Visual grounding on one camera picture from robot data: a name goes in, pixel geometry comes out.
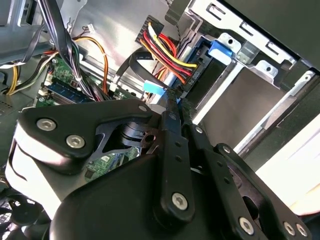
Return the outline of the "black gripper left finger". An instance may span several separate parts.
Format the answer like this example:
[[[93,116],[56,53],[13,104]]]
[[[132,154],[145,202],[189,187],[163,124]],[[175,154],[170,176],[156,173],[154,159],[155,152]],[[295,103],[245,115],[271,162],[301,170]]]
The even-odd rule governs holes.
[[[37,190],[58,200],[52,221],[63,200],[90,183],[81,184],[86,164],[123,148],[120,128],[128,124],[155,137],[142,145],[145,154],[128,163],[140,157],[157,160],[152,207],[156,220],[160,224],[188,224],[193,220],[188,140],[182,136],[177,100],[168,96],[166,109],[160,114],[138,99],[36,107],[22,112],[13,138],[12,163],[17,166],[31,161],[40,166],[41,176],[36,182],[41,186]]]

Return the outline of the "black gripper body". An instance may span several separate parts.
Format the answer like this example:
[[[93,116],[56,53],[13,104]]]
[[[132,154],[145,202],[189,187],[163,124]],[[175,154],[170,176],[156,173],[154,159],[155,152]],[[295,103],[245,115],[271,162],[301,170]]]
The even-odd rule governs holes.
[[[167,229],[153,212],[156,158],[139,157],[76,189],[51,222],[52,240],[234,240],[218,194],[205,175],[191,172],[195,216]]]

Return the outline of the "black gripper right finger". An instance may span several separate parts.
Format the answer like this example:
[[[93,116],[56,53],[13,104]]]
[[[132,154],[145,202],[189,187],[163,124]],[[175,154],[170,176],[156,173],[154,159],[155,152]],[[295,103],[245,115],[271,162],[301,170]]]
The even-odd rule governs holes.
[[[193,124],[187,99],[178,104],[182,133],[189,141],[191,165],[201,166],[213,189],[213,220],[224,240],[311,240],[313,235],[279,197],[227,144],[212,146]]]

